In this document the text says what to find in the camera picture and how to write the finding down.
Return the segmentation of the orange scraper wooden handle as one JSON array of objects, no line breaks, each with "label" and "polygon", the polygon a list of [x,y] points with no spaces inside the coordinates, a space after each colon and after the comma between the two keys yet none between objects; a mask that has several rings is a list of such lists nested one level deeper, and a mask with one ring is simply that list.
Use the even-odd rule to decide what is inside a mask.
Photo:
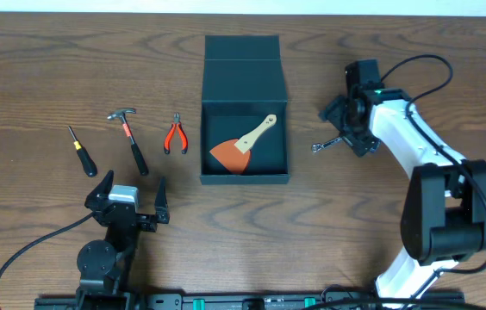
[{"label": "orange scraper wooden handle", "polygon": [[213,147],[209,153],[224,168],[235,175],[242,174],[251,160],[251,149],[267,130],[277,123],[277,116],[270,114],[249,133],[238,139],[229,139]]}]

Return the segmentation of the small claw hammer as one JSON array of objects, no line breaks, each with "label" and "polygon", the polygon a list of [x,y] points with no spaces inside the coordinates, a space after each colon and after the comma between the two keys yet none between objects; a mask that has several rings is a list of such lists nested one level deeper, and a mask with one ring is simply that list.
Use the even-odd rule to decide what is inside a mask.
[{"label": "small claw hammer", "polygon": [[134,155],[135,163],[138,167],[139,173],[142,176],[147,176],[149,174],[146,161],[142,155],[142,152],[133,136],[131,128],[128,124],[126,114],[136,114],[135,108],[119,108],[108,114],[107,119],[109,121],[119,120],[121,122],[122,128],[128,139],[130,140],[131,150]]}]

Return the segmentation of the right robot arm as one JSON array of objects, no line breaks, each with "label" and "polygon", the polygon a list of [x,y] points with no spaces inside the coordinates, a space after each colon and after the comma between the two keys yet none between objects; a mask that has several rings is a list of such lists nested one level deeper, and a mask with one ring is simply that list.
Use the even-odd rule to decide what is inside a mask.
[{"label": "right robot arm", "polygon": [[405,91],[354,85],[319,117],[359,157],[385,144],[408,175],[403,247],[375,281],[379,297],[420,298],[439,276],[486,250],[486,161],[451,149]]}]

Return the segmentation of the silver ring wrench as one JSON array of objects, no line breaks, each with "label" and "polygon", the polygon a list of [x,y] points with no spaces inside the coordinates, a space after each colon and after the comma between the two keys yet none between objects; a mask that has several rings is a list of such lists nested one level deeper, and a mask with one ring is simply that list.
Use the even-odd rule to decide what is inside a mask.
[{"label": "silver ring wrench", "polygon": [[322,143],[315,143],[311,146],[311,151],[313,153],[317,153],[319,151],[322,151],[324,149],[327,149],[331,146],[334,146],[336,145],[337,143],[341,142],[342,141],[342,138],[341,137],[337,137],[337,138],[334,138],[334,139],[331,139],[329,141],[326,141],[326,142],[322,142]]}]

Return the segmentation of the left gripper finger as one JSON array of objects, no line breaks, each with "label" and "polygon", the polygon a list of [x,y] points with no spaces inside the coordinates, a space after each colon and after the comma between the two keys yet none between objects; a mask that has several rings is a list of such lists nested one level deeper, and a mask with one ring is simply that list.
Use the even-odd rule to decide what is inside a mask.
[{"label": "left gripper finger", "polygon": [[164,177],[160,178],[159,189],[155,197],[154,208],[156,215],[168,215],[168,202],[166,198],[166,179]]},{"label": "left gripper finger", "polygon": [[113,180],[114,171],[109,170],[103,180],[86,196],[84,206],[91,211],[97,211],[109,199]]}]

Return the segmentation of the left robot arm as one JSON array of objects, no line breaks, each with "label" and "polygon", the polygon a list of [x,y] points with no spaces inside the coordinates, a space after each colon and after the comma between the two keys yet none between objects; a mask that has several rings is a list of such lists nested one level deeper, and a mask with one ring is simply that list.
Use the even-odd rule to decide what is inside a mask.
[{"label": "left robot arm", "polygon": [[84,205],[92,218],[107,229],[103,239],[86,244],[78,253],[80,282],[76,293],[78,309],[127,309],[137,305],[127,290],[128,276],[141,233],[154,233],[159,224],[170,221],[162,177],[154,203],[154,214],[139,209],[139,190],[114,185],[114,172],[86,196]]}]

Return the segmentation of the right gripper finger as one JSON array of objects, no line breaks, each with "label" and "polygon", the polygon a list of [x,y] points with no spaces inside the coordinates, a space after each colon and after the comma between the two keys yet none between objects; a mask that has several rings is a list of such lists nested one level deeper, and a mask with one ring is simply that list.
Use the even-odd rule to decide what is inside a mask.
[{"label": "right gripper finger", "polygon": [[337,129],[343,129],[346,124],[347,97],[339,95],[333,99],[318,114],[321,121],[328,121]]},{"label": "right gripper finger", "polygon": [[375,152],[380,145],[380,139],[369,133],[346,133],[342,139],[359,158],[363,157],[368,152]]}]

